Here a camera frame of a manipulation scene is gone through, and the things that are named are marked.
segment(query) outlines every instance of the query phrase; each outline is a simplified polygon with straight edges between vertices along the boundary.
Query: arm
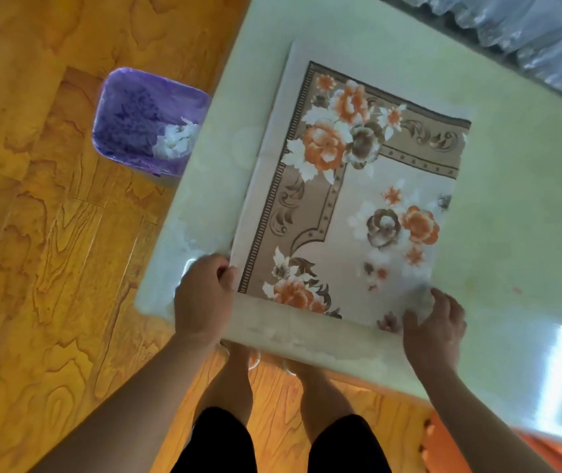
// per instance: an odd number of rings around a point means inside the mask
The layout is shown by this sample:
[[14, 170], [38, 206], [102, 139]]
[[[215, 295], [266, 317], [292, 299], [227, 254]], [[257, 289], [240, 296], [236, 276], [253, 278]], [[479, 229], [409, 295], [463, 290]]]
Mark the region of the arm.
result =
[[194, 263], [176, 290], [176, 333], [32, 473], [147, 472], [190, 383], [232, 313], [234, 268], [219, 255]]
[[467, 327], [452, 297], [432, 290], [434, 309], [419, 325], [404, 315], [404, 350], [419, 381], [474, 473], [554, 473], [530, 446], [478, 400], [456, 373]]

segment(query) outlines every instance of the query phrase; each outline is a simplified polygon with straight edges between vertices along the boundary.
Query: trash can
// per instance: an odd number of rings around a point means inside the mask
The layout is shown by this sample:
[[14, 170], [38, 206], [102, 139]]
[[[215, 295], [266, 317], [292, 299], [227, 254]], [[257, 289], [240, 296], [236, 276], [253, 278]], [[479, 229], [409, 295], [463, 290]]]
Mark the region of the trash can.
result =
[[203, 91], [132, 68], [112, 71], [104, 81], [93, 124], [95, 149], [113, 161], [153, 174], [181, 176], [191, 150], [159, 159], [152, 148], [166, 128], [202, 125], [210, 104]]

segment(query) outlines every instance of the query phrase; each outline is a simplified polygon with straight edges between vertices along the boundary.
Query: wood grain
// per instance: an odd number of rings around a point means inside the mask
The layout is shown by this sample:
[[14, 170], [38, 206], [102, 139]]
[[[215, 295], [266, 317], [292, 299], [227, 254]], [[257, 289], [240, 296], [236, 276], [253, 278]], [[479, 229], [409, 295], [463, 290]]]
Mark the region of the wood grain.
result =
[[[131, 66], [212, 93], [248, 3], [0, 0], [0, 472], [27, 471], [173, 333], [133, 302], [175, 189], [96, 153], [103, 79]], [[203, 365], [153, 472], [223, 362]], [[260, 469], [304, 469], [300, 385], [268, 364], [251, 381]], [[340, 387], [393, 470], [417, 471], [425, 407]]]

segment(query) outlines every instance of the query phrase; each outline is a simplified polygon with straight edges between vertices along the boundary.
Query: table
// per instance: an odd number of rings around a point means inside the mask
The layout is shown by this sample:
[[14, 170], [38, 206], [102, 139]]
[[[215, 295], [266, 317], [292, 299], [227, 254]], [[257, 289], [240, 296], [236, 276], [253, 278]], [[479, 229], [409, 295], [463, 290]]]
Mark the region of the table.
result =
[[[379, 0], [253, 0], [137, 294], [173, 317], [193, 259], [228, 254], [295, 38], [474, 108], [433, 282], [467, 309], [460, 373], [510, 425], [562, 439], [562, 98]], [[401, 341], [237, 295], [227, 338], [424, 398]]]

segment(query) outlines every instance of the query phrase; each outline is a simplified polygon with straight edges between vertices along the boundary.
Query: shorts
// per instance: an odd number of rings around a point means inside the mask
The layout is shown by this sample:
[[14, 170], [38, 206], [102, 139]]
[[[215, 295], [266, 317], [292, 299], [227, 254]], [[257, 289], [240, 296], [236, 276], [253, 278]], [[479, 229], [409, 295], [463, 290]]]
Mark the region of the shorts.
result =
[[[172, 473], [203, 471], [257, 471], [248, 430], [222, 408], [207, 408], [200, 414], [172, 469]], [[309, 452], [308, 473], [338, 471], [391, 473], [371, 427], [359, 415], [348, 415], [333, 422], [318, 435]]]

